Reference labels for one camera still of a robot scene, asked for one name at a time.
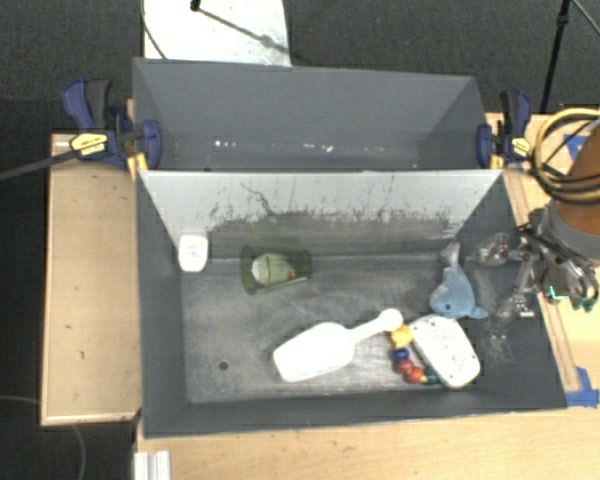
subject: gray bin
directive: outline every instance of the gray bin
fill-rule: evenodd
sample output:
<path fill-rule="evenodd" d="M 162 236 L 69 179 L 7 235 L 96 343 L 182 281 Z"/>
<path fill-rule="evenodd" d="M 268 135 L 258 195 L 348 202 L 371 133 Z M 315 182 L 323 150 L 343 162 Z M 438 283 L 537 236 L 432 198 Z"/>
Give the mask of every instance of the gray bin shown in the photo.
<path fill-rule="evenodd" d="M 272 351 L 320 321 L 355 326 L 397 307 L 429 312 L 439 252 L 456 239 L 477 303 L 510 294 L 517 266 L 472 267 L 476 243 L 515 226 L 497 171 L 245 173 L 141 172 L 137 183 L 145 435 L 355 425 L 565 407 L 544 322 L 514 323 L 506 343 L 483 321 L 461 324 L 483 362 L 461 391 L 409 385 L 391 344 L 359 344 L 353 362 L 287 384 Z M 182 233 L 208 232 L 199 274 L 177 261 Z M 307 249 L 307 282 L 248 295 L 243 245 Z"/>
<path fill-rule="evenodd" d="M 468 76 L 135 59 L 133 96 L 160 169 L 473 169 L 485 120 Z"/>

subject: green glass jar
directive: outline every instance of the green glass jar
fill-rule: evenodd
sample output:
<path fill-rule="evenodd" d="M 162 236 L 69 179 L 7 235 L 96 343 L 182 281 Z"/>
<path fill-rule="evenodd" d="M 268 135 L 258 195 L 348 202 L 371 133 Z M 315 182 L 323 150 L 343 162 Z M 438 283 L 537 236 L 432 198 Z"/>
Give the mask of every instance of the green glass jar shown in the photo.
<path fill-rule="evenodd" d="M 309 279 L 311 257 L 304 249 L 254 250 L 246 245 L 240 256 L 240 274 L 249 294 L 267 293 Z"/>

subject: blue tape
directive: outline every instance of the blue tape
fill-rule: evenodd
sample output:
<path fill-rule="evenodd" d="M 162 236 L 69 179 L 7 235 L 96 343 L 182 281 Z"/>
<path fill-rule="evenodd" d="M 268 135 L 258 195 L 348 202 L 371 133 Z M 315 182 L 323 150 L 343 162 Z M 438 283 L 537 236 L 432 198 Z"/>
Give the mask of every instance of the blue tape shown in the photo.
<path fill-rule="evenodd" d="M 584 142 L 587 140 L 586 137 L 583 137 L 582 135 L 576 135 L 573 139 L 571 139 L 569 142 L 567 142 L 567 149 L 569 150 L 569 154 L 571 155 L 571 160 L 575 160 L 576 157 L 578 156 L 578 153 L 580 153 L 580 148 L 582 147 L 582 145 L 584 144 Z"/>
<path fill-rule="evenodd" d="M 587 370 L 576 366 L 576 371 L 578 372 L 582 389 L 580 391 L 565 393 L 567 405 L 569 407 L 591 407 L 597 409 L 600 404 L 600 390 L 591 388 Z"/>

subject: yellow cable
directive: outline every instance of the yellow cable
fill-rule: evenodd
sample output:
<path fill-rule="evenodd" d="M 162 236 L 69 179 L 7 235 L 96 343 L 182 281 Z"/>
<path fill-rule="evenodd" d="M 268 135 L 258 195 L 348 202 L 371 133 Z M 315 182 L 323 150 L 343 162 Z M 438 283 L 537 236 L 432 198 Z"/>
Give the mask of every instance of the yellow cable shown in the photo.
<path fill-rule="evenodd" d="M 558 122 L 566 119 L 566 118 L 580 118 L 580 119 L 590 119 L 594 120 L 600 117 L 599 110 L 592 110 L 588 108 L 570 108 L 566 110 L 562 110 L 557 114 L 554 114 L 549 119 L 545 121 L 540 130 L 538 131 L 538 135 L 536 137 L 536 152 L 533 155 L 533 166 L 535 168 L 535 172 L 537 176 L 547 184 L 553 191 L 555 191 L 562 199 L 573 202 L 595 202 L 597 199 L 600 199 L 600 188 L 593 189 L 589 192 L 578 192 L 578 193 L 569 193 L 562 192 L 561 186 L 558 180 L 544 172 L 542 168 L 542 143 L 546 139 L 546 135 L 549 130 Z"/>

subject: colorful beads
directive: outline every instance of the colorful beads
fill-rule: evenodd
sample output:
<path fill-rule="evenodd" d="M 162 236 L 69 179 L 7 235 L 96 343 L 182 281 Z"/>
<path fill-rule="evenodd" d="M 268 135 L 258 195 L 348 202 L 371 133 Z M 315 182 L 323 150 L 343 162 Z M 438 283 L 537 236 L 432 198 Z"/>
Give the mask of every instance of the colorful beads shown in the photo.
<path fill-rule="evenodd" d="M 396 370 L 398 370 L 398 372 L 402 375 L 409 375 L 414 366 L 415 365 L 411 359 L 403 359 L 402 361 L 396 363 Z"/>
<path fill-rule="evenodd" d="M 401 325 L 391 333 L 391 340 L 396 348 L 406 347 L 413 341 L 413 334 L 408 325 Z"/>
<path fill-rule="evenodd" d="M 404 376 L 410 384 L 439 384 L 440 379 L 434 370 L 427 368 L 426 372 L 416 366 L 410 359 L 411 352 L 407 348 L 413 341 L 413 334 L 408 325 L 402 325 L 391 333 L 395 350 L 391 354 L 393 364 L 398 373 Z"/>
<path fill-rule="evenodd" d="M 424 371 L 424 376 L 426 377 L 426 383 L 429 386 L 433 386 L 435 384 L 440 384 L 440 378 L 438 377 L 438 374 L 436 373 L 436 371 L 433 368 L 427 368 Z"/>
<path fill-rule="evenodd" d="M 406 347 L 401 347 L 393 351 L 393 362 L 399 363 L 400 361 L 404 361 L 405 359 L 409 359 L 409 349 Z"/>
<path fill-rule="evenodd" d="M 414 366 L 407 375 L 407 382 L 411 384 L 420 384 L 424 377 L 424 371 L 419 366 Z"/>

